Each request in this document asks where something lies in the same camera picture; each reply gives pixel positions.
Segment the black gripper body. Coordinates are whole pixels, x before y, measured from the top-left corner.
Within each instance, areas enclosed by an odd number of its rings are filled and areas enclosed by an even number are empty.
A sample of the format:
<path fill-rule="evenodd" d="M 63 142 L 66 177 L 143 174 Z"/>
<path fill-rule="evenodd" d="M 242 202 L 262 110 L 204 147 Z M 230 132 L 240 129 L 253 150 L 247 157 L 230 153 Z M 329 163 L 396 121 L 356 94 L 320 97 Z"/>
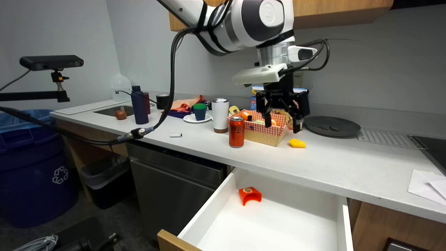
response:
<path fill-rule="evenodd" d="M 310 114 L 310 90 L 302 89 L 295 90 L 295 82 L 292 75 L 283 76 L 279 82 L 265 83 L 264 89 L 256 94 L 257 111 L 264 113 L 267 108 L 282 108 L 292 117 L 293 129 L 293 114 L 299 113 L 303 117 Z"/>

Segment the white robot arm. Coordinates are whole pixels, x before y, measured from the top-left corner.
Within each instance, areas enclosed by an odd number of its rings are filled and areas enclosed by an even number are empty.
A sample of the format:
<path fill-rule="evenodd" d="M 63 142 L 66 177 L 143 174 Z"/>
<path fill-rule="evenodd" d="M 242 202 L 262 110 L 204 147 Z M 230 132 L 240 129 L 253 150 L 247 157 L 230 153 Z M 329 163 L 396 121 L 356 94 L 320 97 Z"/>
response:
<path fill-rule="evenodd" d="M 296 93 L 293 72 L 304 68 L 318 54 L 310 44 L 295 39 L 293 0 L 225 0 L 212 7 L 205 0 L 158 0 L 187 32 L 215 55 L 257 47 L 260 65 L 233 76 L 239 85 L 262 83 L 257 93 L 257 110 L 265 125 L 272 125 L 272 108 L 283 108 L 299 132 L 310 113 L 306 93 Z"/>

